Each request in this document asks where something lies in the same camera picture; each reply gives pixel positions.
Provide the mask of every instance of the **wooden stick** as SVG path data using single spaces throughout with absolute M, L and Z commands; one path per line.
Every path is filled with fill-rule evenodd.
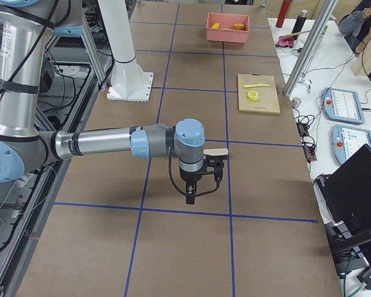
M 301 32 L 297 32 L 297 33 L 293 33 L 293 34 L 289 34 L 289 35 L 283 35 L 283 36 L 280 36 L 280 37 L 296 36 L 296 35 L 300 35 L 300 34 L 303 34 L 303 33 L 308 33 L 308 32 L 310 32 L 310 31 L 311 31 L 311 30 L 301 31 Z

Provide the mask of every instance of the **person's arm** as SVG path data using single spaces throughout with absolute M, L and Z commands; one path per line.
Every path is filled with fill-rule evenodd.
M 344 34 L 350 34 L 364 23 L 367 19 L 364 15 L 364 9 L 371 6 L 371 0 L 362 0 L 359 5 L 347 16 L 345 16 L 338 25 L 339 31 Z

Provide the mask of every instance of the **red bottle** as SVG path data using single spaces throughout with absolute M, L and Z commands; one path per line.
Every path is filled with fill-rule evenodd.
M 281 28 L 283 26 L 284 19 L 287 16 L 287 13 L 290 9 L 290 4 L 292 0 L 283 0 L 282 7 L 279 11 L 278 20 L 276 21 L 276 26 Z

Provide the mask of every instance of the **dark clothing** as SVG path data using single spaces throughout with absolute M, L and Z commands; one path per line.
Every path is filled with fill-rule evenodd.
M 371 6 L 371 0 L 362 0 L 359 5 L 339 22 L 338 29 L 345 34 L 345 40 L 354 51 L 368 35 L 371 27 L 371 16 L 363 19 L 363 10 Z

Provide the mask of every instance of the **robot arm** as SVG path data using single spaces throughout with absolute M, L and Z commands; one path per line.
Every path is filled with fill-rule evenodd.
M 174 187 L 195 197 L 218 189 L 223 177 L 223 158 L 203 154 L 204 128 L 194 119 L 175 127 L 161 124 L 84 131 L 38 132 L 34 128 L 38 86 L 44 50 L 43 37 L 53 32 L 82 27 L 81 0 L 0 0 L 4 21 L 0 63 L 0 183 L 56 160 L 91 153 L 130 150 L 136 158 L 169 157 L 169 176 Z M 171 176 L 171 159 L 178 157 L 185 191 Z M 216 188 L 197 194 L 203 175 L 215 177 Z

